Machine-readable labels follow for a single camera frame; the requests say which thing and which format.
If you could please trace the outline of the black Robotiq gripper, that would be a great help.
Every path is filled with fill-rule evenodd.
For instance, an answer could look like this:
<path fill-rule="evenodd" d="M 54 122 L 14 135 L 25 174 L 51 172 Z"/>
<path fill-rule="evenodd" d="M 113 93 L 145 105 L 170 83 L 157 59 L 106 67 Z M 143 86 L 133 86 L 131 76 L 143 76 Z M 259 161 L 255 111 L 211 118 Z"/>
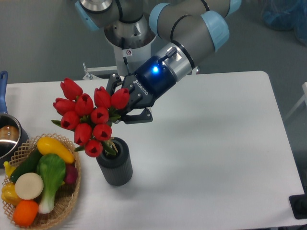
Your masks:
<path fill-rule="evenodd" d="M 176 83 L 176 78 L 168 66 L 159 61 L 158 56 L 153 56 L 126 77 L 117 73 L 110 74 L 106 91 L 114 94 L 116 89 L 127 88 L 132 100 L 127 107 L 129 110 L 141 109 L 138 115 L 123 115 L 121 121 L 125 124 L 149 123 L 153 121 L 150 109 L 154 102 L 167 92 Z"/>

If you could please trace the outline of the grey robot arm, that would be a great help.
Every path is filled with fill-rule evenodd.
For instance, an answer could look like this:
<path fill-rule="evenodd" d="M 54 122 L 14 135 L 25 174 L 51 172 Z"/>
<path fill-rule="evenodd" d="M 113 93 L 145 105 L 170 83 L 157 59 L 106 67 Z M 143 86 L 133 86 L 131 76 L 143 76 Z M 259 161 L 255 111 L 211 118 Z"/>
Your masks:
<path fill-rule="evenodd" d="M 104 29 L 116 67 L 86 68 L 87 75 L 110 73 L 106 90 L 130 93 L 128 104 L 110 119 L 127 124 L 152 121 L 154 102 L 216 52 L 229 38 L 225 18 L 239 0 L 186 0 L 159 3 L 149 15 L 141 0 L 78 0 L 77 12 L 93 31 Z"/>

